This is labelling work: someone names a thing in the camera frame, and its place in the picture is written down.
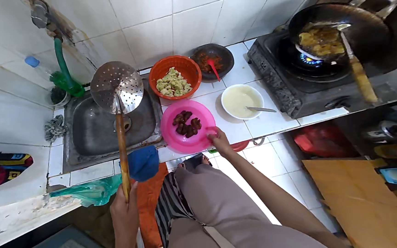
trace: striped fabric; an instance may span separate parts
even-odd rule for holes
[[[188,205],[188,202],[180,191],[173,172],[166,175],[163,180],[155,214],[160,238],[162,239],[162,244],[165,248],[168,247],[168,237],[171,232],[171,224],[174,219],[190,218],[197,221]]]

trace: wooden handle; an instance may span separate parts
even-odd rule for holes
[[[117,140],[119,142],[120,172],[122,173],[122,188],[124,189],[125,198],[128,202],[130,190],[131,190],[131,184],[130,184],[130,172],[128,170],[127,145],[125,143],[124,119],[121,114],[116,115],[116,132],[117,132]]]
[[[353,56],[353,58],[350,59],[350,65],[355,76],[356,84],[358,85],[358,88],[360,89],[364,99],[371,103],[377,102],[378,97],[374,93],[367,74],[365,73],[361,62],[358,60],[358,58],[356,58],[356,56]]]

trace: water pipe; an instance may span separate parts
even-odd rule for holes
[[[55,42],[55,53],[56,53],[56,59],[58,60],[59,68],[62,72],[62,74],[65,77],[65,80],[67,81],[68,87],[70,89],[74,88],[75,82],[70,76],[70,72],[68,71],[67,64],[65,63],[65,60],[63,58],[63,53],[62,53],[62,41],[58,38],[54,38]]]

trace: person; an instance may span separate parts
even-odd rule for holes
[[[309,211],[237,154],[214,127],[208,138],[278,219],[272,224],[254,201],[206,157],[192,171],[179,166],[163,182],[156,220],[164,247],[345,248]],[[134,248],[139,226],[137,183],[129,203],[119,186],[110,206],[116,248]]]

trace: green bottle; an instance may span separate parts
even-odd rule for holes
[[[38,59],[33,56],[28,56],[25,58],[25,63],[35,68],[38,74],[42,75],[44,78],[48,78],[50,82],[53,82],[56,86],[68,92],[74,97],[81,97],[85,94],[85,89],[76,80],[71,79],[72,82],[68,82],[64,74],[60,71],[51,72],[45,66],[40,65]]]

